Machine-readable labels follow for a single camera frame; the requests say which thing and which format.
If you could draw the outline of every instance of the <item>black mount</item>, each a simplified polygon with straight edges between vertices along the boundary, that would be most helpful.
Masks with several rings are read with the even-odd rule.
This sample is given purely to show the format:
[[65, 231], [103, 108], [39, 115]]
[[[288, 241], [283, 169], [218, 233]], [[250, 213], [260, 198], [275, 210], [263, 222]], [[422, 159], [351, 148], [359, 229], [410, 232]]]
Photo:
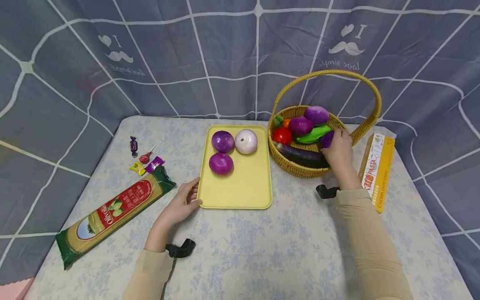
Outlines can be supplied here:
[[181, 247], [174, 244], [168, 244], [165, 247], [165, 249], [168, 250], [170, 257], [173, 257], [173, 258], [187, 257], [192, 253], [194, 248], [195, 248], [195, 242], [191, 239], [186, 239], [185, 242], [183, 242]]
[[324, 184], [317, 186], [316, 188], [318, 195], [322, 199], [330, 199], [336, 197], [336, 191], [340, 190], [339, 187], [335, 186], [333, 188], [327, 189]]

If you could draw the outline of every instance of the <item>pasta package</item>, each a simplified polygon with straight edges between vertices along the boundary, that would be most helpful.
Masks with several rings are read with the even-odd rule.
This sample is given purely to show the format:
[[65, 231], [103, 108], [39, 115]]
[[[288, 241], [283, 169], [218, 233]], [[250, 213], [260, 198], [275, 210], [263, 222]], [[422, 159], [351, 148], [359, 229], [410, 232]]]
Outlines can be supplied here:
[[395, 152], [395, 140], [374, 132], [368, 139], [359, 177], [362, 186], [372, 198], [377, 213], [384, 211], [388, 177]]
[[168, 178], [165, 167], [159, 166], [91, 214], [57, 234], [55, 239], [60, 248], [64, 269], [176, 185]]

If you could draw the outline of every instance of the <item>pasta box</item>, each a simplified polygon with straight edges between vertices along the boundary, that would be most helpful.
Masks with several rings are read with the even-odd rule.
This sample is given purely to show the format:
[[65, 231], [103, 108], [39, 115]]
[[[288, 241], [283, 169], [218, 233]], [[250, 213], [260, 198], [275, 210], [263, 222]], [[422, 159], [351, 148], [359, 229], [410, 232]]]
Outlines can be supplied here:
[[374, 132], [368, 139], [359, 171], [362, 186], [370, 194], [379, 214], [384, 211], [394, 148], [395, 139]]

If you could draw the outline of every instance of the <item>red label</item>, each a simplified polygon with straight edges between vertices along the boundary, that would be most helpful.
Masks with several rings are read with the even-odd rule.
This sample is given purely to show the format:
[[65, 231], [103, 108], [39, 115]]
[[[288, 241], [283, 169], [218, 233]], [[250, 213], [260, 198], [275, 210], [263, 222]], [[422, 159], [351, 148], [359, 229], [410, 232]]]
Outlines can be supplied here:
[[96, 210], [105, 229], [123, 218], [134, 208], [145, 202], [152, 194], [152, 184], [148, 180], [140, 180], [120, 195], [105, 203]]

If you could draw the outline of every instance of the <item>red tomato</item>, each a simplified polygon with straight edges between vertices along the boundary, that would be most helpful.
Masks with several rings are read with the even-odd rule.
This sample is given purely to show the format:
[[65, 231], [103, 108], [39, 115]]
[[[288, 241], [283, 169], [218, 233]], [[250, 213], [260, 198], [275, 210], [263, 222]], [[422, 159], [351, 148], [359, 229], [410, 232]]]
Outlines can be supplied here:
[[275, 128], [272, 134], [272, 140], [277, 143], [288, 145], [292, 141], [292, 132], [288, 128], [278, 127]]

